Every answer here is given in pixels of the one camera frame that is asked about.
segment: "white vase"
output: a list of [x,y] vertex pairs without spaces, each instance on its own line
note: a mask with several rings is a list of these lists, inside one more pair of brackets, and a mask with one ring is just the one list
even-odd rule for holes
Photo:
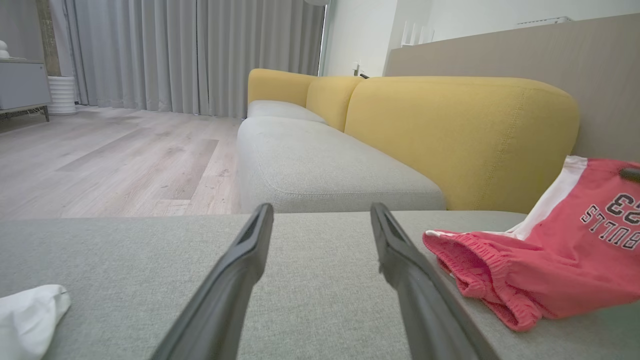
[[76,110],[76,88],[73,76],[49,76],[50,115],[73,115]]

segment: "white wall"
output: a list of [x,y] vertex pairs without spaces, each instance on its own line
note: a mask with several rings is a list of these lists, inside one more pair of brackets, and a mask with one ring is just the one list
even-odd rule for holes
[[397,0],[333,0],[326,75],[352,76],[360,61],[368,76],[382,76]]
[[0,0],[0,40],[14,58],[44,61],[35,0]]
[[420,39],[420,31],[422,27],[428,25],[429,14],[431,13],[431,2],[432,0],[397,0],[396,14],[391,27],[391,35],[389,36],[386,60],[388,60],[391,50],[397,49],[401,46],[404,27],[407,22],[410,27],[409,34],[413,29],[411,24],[417,25],[418,30],[416,34],[416,42]]
[[519,22],[594,19],[640,12],[640,0],[433,0],[433,41],[513,29]]

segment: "pink shorts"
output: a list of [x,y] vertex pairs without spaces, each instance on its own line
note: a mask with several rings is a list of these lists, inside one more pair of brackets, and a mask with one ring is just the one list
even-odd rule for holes
[[640,164],[567,157],[521,224],[505,233],[426,231],[423,242],[462,295],[510,329],[640,299]]

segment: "white decoration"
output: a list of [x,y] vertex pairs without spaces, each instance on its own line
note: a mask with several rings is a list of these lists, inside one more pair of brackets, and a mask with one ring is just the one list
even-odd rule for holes
[[421,26],[417,22],[410,24],[408,21],[405,21],[400,47],[424,44],[427,42],[425,36],[426,31],[426,27]]
[[539,25],[560,24],[562,22],[570,22],[570,21],[573,21],[571,20],[570,17],[562,16],[562,17],[554,17],[553,19],[519,22],[518,24],[516,24],[515,29],[530,28],[531,26],[539,26]]
[[9,52],[7,51],[7,45],[6,42],[0,40],[0,58],[2,59],[6,59],[6,58],[10,58],[11,56],[9,56]]
[[49,76],[50,115],[73,115],[76,110],[76,83],[72,76]]

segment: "gray seat cushion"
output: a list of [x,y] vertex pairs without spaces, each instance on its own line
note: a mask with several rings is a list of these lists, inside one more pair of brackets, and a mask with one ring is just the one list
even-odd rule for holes
[[321,122],[325,124],[323,118],[316,115],[311,110],[303,108],[300,105],[292,104],[285,101],[274,100],[254,100],[249,104],[246,112],[246,118],[261,116],[285,117],[287,119],[298,119]]
[[[524,215],[398,211],[425,229],[503,231]],[[0,297],[62,284],[71,308],[46,360],[146,359],[246,215],[30,220],[0,224]],[[378,273],[368,213],[276,214],[238,359],[409,359],[395,291]],[[511,332],[443,279],[503,359],[637,359],[638,303]]]
[[439,187],[390,156],[330,127],[277,117],[245,120],[237,137],[243,212],[439,210]]

